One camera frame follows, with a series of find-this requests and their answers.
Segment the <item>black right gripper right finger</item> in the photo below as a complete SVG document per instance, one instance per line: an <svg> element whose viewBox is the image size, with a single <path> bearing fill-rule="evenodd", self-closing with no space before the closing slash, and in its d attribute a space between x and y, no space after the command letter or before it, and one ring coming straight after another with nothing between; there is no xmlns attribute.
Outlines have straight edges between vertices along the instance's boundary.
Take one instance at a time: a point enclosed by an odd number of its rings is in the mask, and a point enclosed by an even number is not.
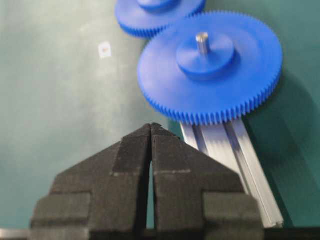
<svg viewBox="0 0 320 240"><path fill-rule="evenodd" d="M262 240L257 201L239 175L161 125L151 125L159 240Z"/></svg>

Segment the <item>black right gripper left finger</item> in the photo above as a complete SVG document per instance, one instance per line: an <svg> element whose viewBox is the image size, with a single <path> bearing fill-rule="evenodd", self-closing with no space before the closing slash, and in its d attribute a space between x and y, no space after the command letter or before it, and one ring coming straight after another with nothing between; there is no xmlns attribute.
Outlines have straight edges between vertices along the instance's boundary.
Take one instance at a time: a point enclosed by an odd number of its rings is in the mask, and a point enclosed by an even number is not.
<svg viewBox="0 0 320 240"><path fill-rule="evenodd" d="M58 174L30 221L32 240L135 240L146 228L151 125Z"/></svg>

